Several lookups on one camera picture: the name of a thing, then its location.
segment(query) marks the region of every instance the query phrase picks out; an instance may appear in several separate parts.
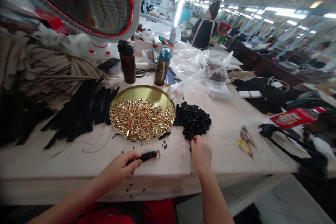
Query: wooden table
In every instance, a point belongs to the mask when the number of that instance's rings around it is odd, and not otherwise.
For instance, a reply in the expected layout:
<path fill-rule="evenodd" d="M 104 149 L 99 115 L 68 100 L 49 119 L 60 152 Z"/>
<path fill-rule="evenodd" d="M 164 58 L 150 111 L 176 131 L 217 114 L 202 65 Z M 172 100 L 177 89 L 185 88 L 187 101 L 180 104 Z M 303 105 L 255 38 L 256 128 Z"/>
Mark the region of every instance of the wooden table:
<path fill-rule="evenodd" d="M 274 73 L 280 80 L 287 82 L 290 88 L 295 87 L 301 83 L 307 83 L 307 80 L 293 75 L 290 71 L 279 66 L 277 63 L 271 59 L 260 55 L 259 53 L 253 51 L 252 49 L 244 46 L 242 43 L 239 44 L 237 52 L 234 54 L 243 63 L 243 67 L 247 71 L 254 71 L 257 77 L 262 76 L 265 71 L 270 71 Z"/>
<path fill-rule="evenodd" d="M 132 85 L 153 85 L 153 81 L 153 74 L 137 78 L 134 84 L 122 81 L 119 91 Z M 259 134 L 258 126 L 268 117 L 240 98 L 233 85 L 228 88 L 234 94 L 231 101 L 211 99 L 206 94 L 188 93 L 187 90 L 184 95 L 189 104 L 197 104 L 212 119 L 205 136 L 212 147 L 211 165 L 220 186 L 226 187 L 268 174 L 296 172 L 298 164 Z M 174 100 L 175 104 L 181 102 L 183 99 Z M 133 148 L 140 153 L 159 149 L 161 158 L 143 163 L 134 176 L 129 176 L 102 200 L 156 200 L 201 191 L 189 150 L 190 142 L 184 138 L 182 127 L 171 128 L 171 135 L 165 138 L 168 147 L 164 149 L 163 140 L 156 138 L 131 142 L 123 136 L 112 138 L 116 133 L 112 125 L 94 125 L 93 132 L 77 137 L 75 142 L 78 143 L 53 157 L 71 143 L 65 139 L 59 140 L 49 150 L 43 150 L 55 134 L 51 129 L 40 131 L 49 120 L 36 126 L 25 145 L 13 144 L 0 149 L 1 196 L 6 204 L 55 204 L 99 174 L 121 151 L 127 152 Z M 243 124 L 257 145 L 256 149 L 253 148 L 252 158 L 238 147 L 239 131 Z M 307 156 L 287 140 L 274 139 L 294 155 Z M 99 151 L 86 153 L 83 150 Z M 332 177 L 336 176 L 335 160 L 329 162 L 328 170 Z"/>

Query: brown water bottle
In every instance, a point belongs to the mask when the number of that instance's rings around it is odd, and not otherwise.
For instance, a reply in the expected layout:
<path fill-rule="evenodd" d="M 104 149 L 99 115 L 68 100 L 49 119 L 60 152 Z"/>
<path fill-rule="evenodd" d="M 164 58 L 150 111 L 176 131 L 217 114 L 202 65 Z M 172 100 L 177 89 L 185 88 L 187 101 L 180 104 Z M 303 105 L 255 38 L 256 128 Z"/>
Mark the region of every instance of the brown water bottle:
<path fill-rule="evenodd" d="M 126 83 L 132 84 L 135 82 L 135 56 L 133 45 L 126 40 L 119 40 L 118 52 L 124 80 Z"/>

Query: yellow pliers handle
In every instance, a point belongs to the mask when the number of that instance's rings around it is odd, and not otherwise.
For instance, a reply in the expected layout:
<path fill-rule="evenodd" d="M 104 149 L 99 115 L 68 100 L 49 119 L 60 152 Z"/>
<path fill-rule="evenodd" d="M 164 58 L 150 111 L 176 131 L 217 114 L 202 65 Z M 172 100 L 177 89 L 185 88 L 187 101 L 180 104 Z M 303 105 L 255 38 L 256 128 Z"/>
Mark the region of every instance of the yellow pliers handle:
<path fill-rule="evenodd" d="M 241 143 L 242 140 L 244 141 L 244 143 L 245 143 L 245 145 L 246 145 L 246 149 L 247 149 L 246 151 L 247 151 L 247 153 L 250 154 L 250 148 L 249 148 L 249 145 L 248 145 L 248 143 L 246 142 L 245 138 L 239 138 L 239 142 L 238 142 L 238 144 L 239 144 L 239 148 L 240 148 L 240 149 L 243 149 L 243 148 L 242 148 L 242 143 Z"/>

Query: hand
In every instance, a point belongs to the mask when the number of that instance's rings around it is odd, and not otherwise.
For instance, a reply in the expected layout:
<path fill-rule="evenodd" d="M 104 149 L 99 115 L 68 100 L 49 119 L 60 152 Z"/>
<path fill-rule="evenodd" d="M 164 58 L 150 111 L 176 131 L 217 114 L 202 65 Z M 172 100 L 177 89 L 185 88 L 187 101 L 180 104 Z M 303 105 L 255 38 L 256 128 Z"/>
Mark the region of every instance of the hand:
<path fill-rule="evenodd" d="M 191 153 L 198 171 L 211 169 L 212 150 L 205 138 L 200 135 L 194 136 L 191 140 Z"/>
<path fill-rule="evenodd" d="M 92 181 L 102 194 L 106 194 L 111 189 L 120 184 L 129 174 L 134 175 L 135 170 L 142 164 L 142 160 L 134 160 L 128 166 L 126 163 L 141 155 L 135 150 L 131 150 L 125 154 L 116 156 L 111 163 L 109 163 L 101 173 Z"/>

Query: red pants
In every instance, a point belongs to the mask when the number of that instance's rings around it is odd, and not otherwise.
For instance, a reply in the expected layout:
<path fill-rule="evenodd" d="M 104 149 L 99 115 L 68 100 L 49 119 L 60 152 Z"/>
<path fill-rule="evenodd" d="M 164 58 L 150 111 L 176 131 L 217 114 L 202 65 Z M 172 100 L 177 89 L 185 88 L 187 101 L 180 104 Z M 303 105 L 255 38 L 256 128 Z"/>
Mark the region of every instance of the red pants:
<path fill-rule="evenodd" d="M 135 224 L 128 215 L 123 215 L 118 209 L 99 209 L 102 203 L 89 206 L 77 224 Z M 142 217 L 146 224 L 175 224 L 174 201 L 164 199 L 158 201 L 143 201 Z"/>

